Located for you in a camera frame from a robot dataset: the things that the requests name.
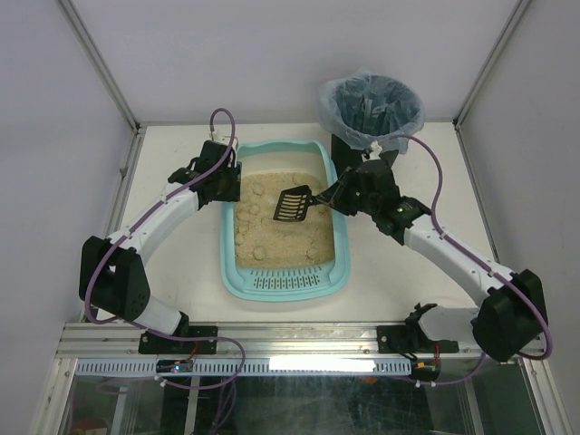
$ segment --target light blue litter box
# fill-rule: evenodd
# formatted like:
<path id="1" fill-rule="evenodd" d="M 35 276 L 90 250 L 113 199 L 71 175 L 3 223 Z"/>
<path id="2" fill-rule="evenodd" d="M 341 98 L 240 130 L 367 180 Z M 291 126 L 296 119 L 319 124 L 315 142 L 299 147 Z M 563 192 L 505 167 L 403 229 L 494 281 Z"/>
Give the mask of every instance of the light blue litter box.
<path id="1" fill-rule="evenodd" d="M 336 170 L 324 145 L 315 140 L 271 140 L 237 148 L 242 177 L 267 172 L 307 172 L 330 186 Z M 227 289 L 242 299 L 290 302 L 327 296 L 340 290 L 351 274 L 344 215 L 333 214 L 334 260 L 316 266 L 254 269 L 236 264 L 234 203 L 221 212 L 221 275 Z"/>

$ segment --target white platform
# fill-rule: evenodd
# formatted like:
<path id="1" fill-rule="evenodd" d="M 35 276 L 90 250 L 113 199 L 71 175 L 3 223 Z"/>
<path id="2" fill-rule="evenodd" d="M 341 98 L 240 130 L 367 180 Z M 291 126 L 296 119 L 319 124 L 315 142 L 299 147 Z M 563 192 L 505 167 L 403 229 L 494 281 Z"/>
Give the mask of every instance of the white platform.
<path id="1" fill-rule="evenodd" d="M 228 127 L 220 127 L 229 134 Z M 240 142 L 319 140 L 330 135 L 317 124 L 240 125 Z M 439 214 L 457 236 L 491 256 L 475 195 L 450 123 L 429 123 L 418 137 L 435 150 L 444 171 Z M 206 126 L 148 127 L 123 223 L 158 195 L 167 177 L 196 157 L 208 138 Z M 430 205 L 436 170 L 429 155 L 410 143 L 394 164 L 401 193 Z M 218 203 L 205 206 L 158 248 L 147 264 L 151 292 L 187 313 L 193 322 L 373 322 L 403 320 L 413 306 L 471 306 L 468 296 L 418 254 L 382 235 L 367 216 L 348 217 L 352 274 L 338 293 L 297 303 L 258 303 L 236 298 L 224 287 L 219 266 Z"/>

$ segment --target white wall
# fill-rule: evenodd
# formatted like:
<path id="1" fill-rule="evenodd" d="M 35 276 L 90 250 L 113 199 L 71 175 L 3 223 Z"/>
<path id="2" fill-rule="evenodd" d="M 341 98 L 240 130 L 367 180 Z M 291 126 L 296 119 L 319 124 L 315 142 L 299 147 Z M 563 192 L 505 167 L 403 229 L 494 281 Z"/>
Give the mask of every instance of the white wall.
<path id="1" fill-rule="evenodd" d="M 130 133 L 55 2 L 1 9 L 0 433 L 25 434 Z"/>
<path id="2" fill-rule="evenodd" d="M 465 123 L 500 258 L 544 282 L 550 359 L 580 431 L 580 2 L 536 0 Z"/>
<path id="3" fill-rule="evenodd" d="M 429 119 L 459 110 L 516 0 L 73 0 L 140 121 L 315 121 L 315 91 L 366 66 Z"/>

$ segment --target plastic bag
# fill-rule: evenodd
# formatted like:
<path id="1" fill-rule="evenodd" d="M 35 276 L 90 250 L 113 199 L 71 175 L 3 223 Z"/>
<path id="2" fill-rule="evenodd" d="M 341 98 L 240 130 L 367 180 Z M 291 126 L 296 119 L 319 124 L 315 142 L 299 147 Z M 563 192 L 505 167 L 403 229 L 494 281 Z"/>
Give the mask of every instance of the plastic bag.
<path id="1" fill-rule="evenodd" d="M 425 124 L 425 107 L 405 84 L 360 70 L 352 77 L 326 82 L 318 99 L 320 125 L 354 150 L 367 150 L 375 140 L 383 150 L 407 151 L 407 140 Z"/>

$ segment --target grated vent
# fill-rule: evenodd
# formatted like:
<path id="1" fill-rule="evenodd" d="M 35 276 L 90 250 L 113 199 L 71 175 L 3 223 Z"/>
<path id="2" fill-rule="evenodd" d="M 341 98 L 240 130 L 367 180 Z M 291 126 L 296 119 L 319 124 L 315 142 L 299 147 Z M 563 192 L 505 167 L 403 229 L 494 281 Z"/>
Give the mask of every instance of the grated vent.
<path id="1" fill-rule="evenodd" d="M 155 359 L 134 361 L 133 359 L 112 360 L 80 360 L 76 374 L 79 376 L 108 376 L 108 377 L 145 377 L 155 376 Z M 375 360 L 373 376 L 407 376 L 411 374 L 411 363 L 399 358 L 383 358 Z M 193 364 L 191 373 L 163 373 L 163 376 L 231 376 L 239 367 L 237 361 L 229 359 L 206 359 L 197 360 Z M 368 376 L 368 372 L 333 372 L 332 367 L 328 371 L 315 370 L 270 370 L 270 362 L 267 358 L 248 359 L 240 373 L 240 376 Z"/>
<path id="2" fill-rule="evenodd" d="M 296 269 L 252 269 L 254 288 L 260 290 L 295 290 L 316 287 L 321 283 L 320 266 Z"/>
<path id="3" fill-rule="evenodd" d="M 110 360 L 79 360 L 76 374 L 79 376 L 111 376 L 111 377 L 140 377 L 154 376 L 155 358 L 147 358 L 135 361 L 134 359 L 110 359 Z"/>

